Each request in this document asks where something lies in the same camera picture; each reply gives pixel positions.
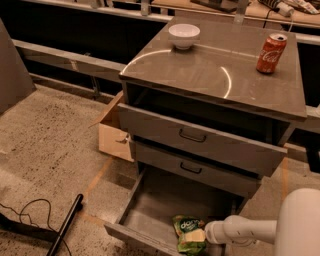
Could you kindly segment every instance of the drawer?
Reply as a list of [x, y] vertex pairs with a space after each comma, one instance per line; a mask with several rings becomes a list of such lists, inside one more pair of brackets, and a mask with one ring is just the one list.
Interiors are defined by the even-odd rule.
[[[176, 255], [178, 237], [172, 218], [194, 215], [206, 223], [225, 219], [242, 198], [181, 176], [147, 167], [114, 224], [105, 223], [111, 236], [151, 255]], [[224, 245], [210, 245], [205, 255], [224, 255]]]
[[271, 176], [287, 150], [148, 110], [119, 104], [121, 129], [259, 175]]
[[320, 134], [320, 106], [315, 108], [306, 106], [307, 119], [304, 122], [297, 122], [295, 127], [304, 131]]
[[217, 166], [201, 163], [164, 149], [135, 142], [135, 159], [183, 177], [251, 198], [260, 181]]

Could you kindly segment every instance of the speckled floor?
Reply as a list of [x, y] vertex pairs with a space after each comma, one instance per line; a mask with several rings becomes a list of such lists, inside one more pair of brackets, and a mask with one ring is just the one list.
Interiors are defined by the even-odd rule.
[[[77, 194], [84, 208], [65, 241], [72, 255], [146, 255], [110, 237], [103, 224], [114, 222], [132, 189], [133, 164], [98, 151], [97, 127], [89, 124], [103, 103], [37, 86], [37, 91], [0, 116], [0, 203], [21, 209], [31, 200], [52, 204], [50, 225], [58, 229]], [[283, 198], [300, 187], [320, 189], [320, 175], [308, 164], [285, 158], [241, 212], [252, 219], [276, 219]], [[12, 211], [0, 212], [18, 221]], [[26, 209], [34, 223], [46, 227], [48, 205]], [[46, 255], [49, 244], [0, 231], [0, 255]], [[58, 255], [69, 255], [61, 245]], [[272, 245], [232, 248], [234, 256], [271, 256]]]

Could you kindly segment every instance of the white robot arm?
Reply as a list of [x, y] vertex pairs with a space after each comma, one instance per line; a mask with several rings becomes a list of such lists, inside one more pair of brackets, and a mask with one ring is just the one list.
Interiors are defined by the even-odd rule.
[[249, 246], [274, 244], [274, 256], [320, 255], [320, 191], [298, 189], [284, 200], [278, 220], [249, 220], [232, 215], [205, 227], [209, 243]]

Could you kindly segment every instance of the food package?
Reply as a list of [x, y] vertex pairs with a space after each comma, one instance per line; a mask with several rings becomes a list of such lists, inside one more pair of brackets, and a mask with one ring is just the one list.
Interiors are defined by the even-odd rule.
[[194, 216], [176, 215], [173, 225], [179, 236], [178, 251], [187, 256], [200, 254], [206, 248], [205, 223]]

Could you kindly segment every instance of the soda can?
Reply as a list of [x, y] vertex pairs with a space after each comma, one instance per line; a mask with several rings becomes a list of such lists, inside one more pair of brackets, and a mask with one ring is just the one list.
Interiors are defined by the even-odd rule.
[[265, 74], [273, 73], [286, 45], [287, 37], [285, 35], [279, 33], [270, 34], [260, 52], [257, 70]]

